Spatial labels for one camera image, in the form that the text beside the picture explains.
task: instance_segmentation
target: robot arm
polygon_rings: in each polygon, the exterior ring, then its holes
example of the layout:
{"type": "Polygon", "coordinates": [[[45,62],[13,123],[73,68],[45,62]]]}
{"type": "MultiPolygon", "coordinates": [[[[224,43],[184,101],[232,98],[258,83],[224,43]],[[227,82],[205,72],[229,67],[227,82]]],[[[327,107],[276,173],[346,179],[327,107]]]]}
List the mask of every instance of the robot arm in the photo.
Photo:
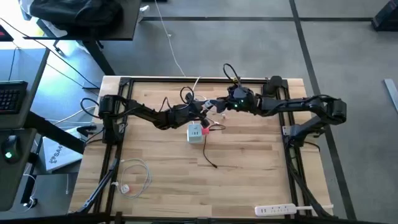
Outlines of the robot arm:
{"type": "Polygon", "coordinates": [[[254,94],[249,88],[234,84],[228,87],[228,96],[219,97],[216,100],[197,101],[191,93],[188,93],[185,99],[187,104],[175,105],[165,111],[155,111],[136,100],[127,100],[118,95],[101,97],[98,116],[104,122],[103,143],[116,144],[122,140],[124,128],[116,121],[123,116],[137,116],[153,123],[161,130],[176,129],[191,121],[201,121],[202,126],[206,128],[209,126],[206,114],[213,106],[217,108],[218,113],[224,110],[236,110],[263,117],[273,116],[280,112],[311,111],[317,116],[304,124],[295,124],[290,127],[291,144],[298,147],[303,146],[308,134],[321,135],[326,125],[337,125],[346,121],[346,103],[327,95],[276,100],[268,95],[254,94]],[[117,103],[124,106],[124,112],[116,113],[117,103]]]}
{"type": "Polygon", "coordinates": [[[236,110],[259,116],[273,116],[280,112],[311,111],[317,116],[304,124],[295,124],[290,129],[290,139],[294,146],[303,146],[308,134],[323,134],[326,125],[341,124],[346,121],[346,103],[327,95],[291,100],[276,100],[262,95],[255,95],[252,90],[234,85],[228,88],[228,96],[210,100],[217,107],[217,112],[236,110]]]}

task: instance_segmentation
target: red object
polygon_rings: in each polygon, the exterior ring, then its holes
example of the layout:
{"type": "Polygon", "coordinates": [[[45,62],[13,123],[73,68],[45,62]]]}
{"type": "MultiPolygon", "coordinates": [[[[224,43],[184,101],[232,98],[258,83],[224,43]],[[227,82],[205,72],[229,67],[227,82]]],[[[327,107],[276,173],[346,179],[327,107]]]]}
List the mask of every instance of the red object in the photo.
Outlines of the red object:
{"type": "Polygon", "coordinates": [[[208,128],[202,128],[201,129],[201,134],[209,134],[210,130],[208,128]]]}

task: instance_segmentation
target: gray floor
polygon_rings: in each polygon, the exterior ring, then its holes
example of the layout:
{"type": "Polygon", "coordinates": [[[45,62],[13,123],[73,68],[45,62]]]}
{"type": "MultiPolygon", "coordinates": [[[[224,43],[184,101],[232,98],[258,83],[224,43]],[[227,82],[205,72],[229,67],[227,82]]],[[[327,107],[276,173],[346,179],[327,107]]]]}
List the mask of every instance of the gray floor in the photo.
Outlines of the gray floor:
{"type": "MultiPolygon", "coordinates": [[[[300,17],[372,17],[388,0],[295,2],[300,17]]],[[[154,4],[150,6],[148,16],[158,16],[154,4]]],[[[292,17],[289,0],[169,0],[159,6],[163,16],[292,17]]],[[[359,220],[396,223],[397,111],[382,80],[392,78],[398,83],[398,33],[376,33],[369,22],[301,24],[321,92],[341,97],[348,104],[347,122],[332,130],[356,216],[359,220]]],[[[243,77],[303,78],[307,93],[313,94],[293,21],[166,21],[165,25],[177,60],[188,76],[221,77],[222,64],[229,62],[243,77]]],[[[103,52],[117,74],[181,75],[158,21],[141,22],[133,42],[103,44],[103,52]]],[[[67,60],[89,79],[101,79],[103,72],[74,42],[60,42],[60,47],[67,60]]],[[[57,58],[50,57],[49,64],[83,81],[57,58]]],[[[46,118],[64,118],[79,110],[79,100],[90,95],[47,68],[33,110],[46,118]],[[49,112],[54,106],[57,114],[49,112]]],[[[345,217],[324,137],[319,143],[335,214],[345,217]]],[[[43,203],[22,215],[66,213],[70,194],[65,195],[65,180],[64,175],[38,178],[37,198],[43,198],[43,203]]],[[[2,218],[22,215],[0,213],[2,218]]]]}

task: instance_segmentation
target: keyboard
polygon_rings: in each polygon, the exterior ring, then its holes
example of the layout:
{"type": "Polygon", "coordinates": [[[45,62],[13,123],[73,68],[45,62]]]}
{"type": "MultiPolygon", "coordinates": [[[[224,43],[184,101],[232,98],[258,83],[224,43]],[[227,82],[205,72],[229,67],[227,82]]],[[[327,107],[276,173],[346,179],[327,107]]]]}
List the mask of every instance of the keyboard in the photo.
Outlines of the keyboard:
{"type": "Polygon", "coordinates": [[[26,95],[27,82],[0,82],[0,114],[18,114],[26,95]]]}

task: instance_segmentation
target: desk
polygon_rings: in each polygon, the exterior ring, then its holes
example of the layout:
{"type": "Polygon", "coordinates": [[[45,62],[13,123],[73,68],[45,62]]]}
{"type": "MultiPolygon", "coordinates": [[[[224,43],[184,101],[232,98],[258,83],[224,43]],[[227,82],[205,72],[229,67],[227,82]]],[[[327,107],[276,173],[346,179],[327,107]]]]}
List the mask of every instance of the desk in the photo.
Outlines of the desk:
{"type": "Polygon", "coordinates": [[[136,29],[136,23],[139,13],[139,8],[141,5],[140,0],[117,0],[122,5],[123,8],[123,19],[118,26],[114,27],[111,32],[99,35],[93,38],[90,34],[68,34],[63,37],[56,37],[47,28],[44,23],[39,20],[37,25],[46,33],[46,36],[30,36],[25,37],[25,39],[35,39],[35,40],[82,40],[84,46],[87,48],[95,62],[104,71],[105,75],[115,75],[112,67],[106,60],[102,51],[97,45],[97,40],[132,40],[134,32],[136,29]]]}
{"type": "MultiPolygon", "coordinates": [[[[100,96],[117,94],[120,79],[104,77],[100,96]]],[[[194,81],[191,78],[190,83],[134,82],[132,98],[158,110],[164,96],[169,98],[171,105],[180,103],[181,87],[192,86],[194,81]]],[[[303,80],[288,79],[288,84],[291,98],[306,95],[303,80]]],[[[226,87],[230,85],[199,83],[195,93],[207,98],[225,96],[226,87]]],[[[245,86],[255,92],[260,90],[260,85],[245,86]]],[[[310,119],[309,112],[294,113],[294,116],[296,123],[310,119]]],[[[187,143],[186,125],[161,131],[152,123],[129,116],[121,159],[137,157],[145,160],[152,172],[153,183],[137,199],[127,199],[115,192],[111,214],[123,212],[124,217],[254,218],[256,205],[291,202],[278,116],[262,118],[227,111],[226,119],[217,114],[209,117],[227,127],[207,137],[206,154],[218,169],[210,166],[203,157],[203,144],[187,143]]],[[[105,147],[100,142],[86,147],[70,211],[80,208],[98,185],[105,147]]],[[[318,149],[304,145],[301,153],[309,189],[322,205],[330,204],[318,149]]],[[[118,180],[129,165],[127,162],[119,166],[118,180]]],[[[136,167],[127,171],[124,181],[136,192],[145,181],[145,170],[136,167]]],[[[102,197],[102,212],[108,190],[104,190],[102,197]]]]}
{"type": "MultiPolygon", "coordinates": [[[[66,147],[80,150],[80,152],[83,151],[83,141],[30,111],[47,63],[49,52],[47,49],[17,49],[15,52],[10,80],[22,80],[27,82],[28,86],[20,112],[18,114],[4,114],[0,116],[0,142],[5,140],[11,133],[19,136],[22,146],[22,156],[18,163],[12,165],[6,164],[6,161],[2,158],[0,159],[1,182],[7,183],[0,186],[0,197],[3,202],[0,206],[0,211],[9,210],[12,207],[28,159],[32,159],[31,162],[33,163],[37,159],[37,155],[33,154],[31,156],[30,154],[36,133],[47,136],[66,147]]],[[[13,53],[14,49],[0,50],[0,61],[2,64],[0,67],[0,81],[8,80],[13,53]]],[[[33,180],[28,179],[25,188],[26,194],[22,196],[21,203],[29,202],[33,186],[33,180]]]]}

